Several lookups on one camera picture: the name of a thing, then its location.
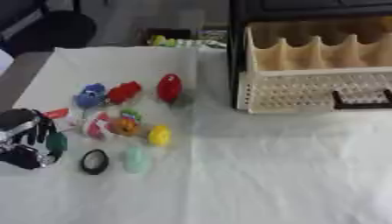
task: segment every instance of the red toy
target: red toy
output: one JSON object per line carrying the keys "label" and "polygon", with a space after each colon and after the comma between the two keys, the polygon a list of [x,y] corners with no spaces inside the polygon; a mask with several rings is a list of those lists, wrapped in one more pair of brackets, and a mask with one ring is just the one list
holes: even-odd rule
{"label": "red toy", "polygon": [[110,102],[113,102],[114,104],[121,104],[126,100],[133,98],[141,90],[142,87],[137,82],[131,81],[110,89],[107,97]]}
{"label": "red toy", "polygon": [[157,85],[157,95],[164,102],[174,103],[181,91],[181,79],[174,73],[165,75]]}
{"label": "red toy", "polygon": [[67,116],[69,113],[69,108],[60,108],[44,113],[44,116],[51,119],[58,119]]}

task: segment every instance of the chair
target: chair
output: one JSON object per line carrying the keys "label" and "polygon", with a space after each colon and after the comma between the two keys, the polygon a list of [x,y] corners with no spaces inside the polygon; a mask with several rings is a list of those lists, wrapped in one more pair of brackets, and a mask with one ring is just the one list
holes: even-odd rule
{"label": "chair", "polygon": [[40,10],[42,17],[2,42],[14,57],[27,52],[50,52],[54,47],[81,48],[96,33],[95,22],[81,14],[80,0],[73,10],[49,11],[46,0],[0,0],[0,32]]}

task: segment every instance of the blue toy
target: blue toy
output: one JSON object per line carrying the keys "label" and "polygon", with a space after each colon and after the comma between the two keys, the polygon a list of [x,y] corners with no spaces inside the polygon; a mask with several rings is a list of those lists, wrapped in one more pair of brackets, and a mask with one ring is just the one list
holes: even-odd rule
{"label": "blue toy", "polygon": [[87,85],[74,97],[76,105],[82,109],[96,107],[105,101],[106,88],[101,83]]}

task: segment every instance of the red egg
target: red egg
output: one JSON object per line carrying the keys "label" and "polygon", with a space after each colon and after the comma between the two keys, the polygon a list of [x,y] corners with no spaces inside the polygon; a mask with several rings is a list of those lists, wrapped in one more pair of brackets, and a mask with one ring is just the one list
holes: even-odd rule
{"label": "red egg", "polygon": [[169,73],[157,85],[157,95],[164,102],[173,103],[182,91],[181,79]]}

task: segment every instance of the handle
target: handle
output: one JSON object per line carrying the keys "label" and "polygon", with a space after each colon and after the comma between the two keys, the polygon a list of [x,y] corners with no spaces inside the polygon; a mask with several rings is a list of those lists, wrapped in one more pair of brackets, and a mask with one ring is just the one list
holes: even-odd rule
{"label": "handle", "polygon": [[339,91],[332,92],[335,109],[392,109],[392,93],[389,89],[382,91],[388,102],[347,103],[341,99]]}

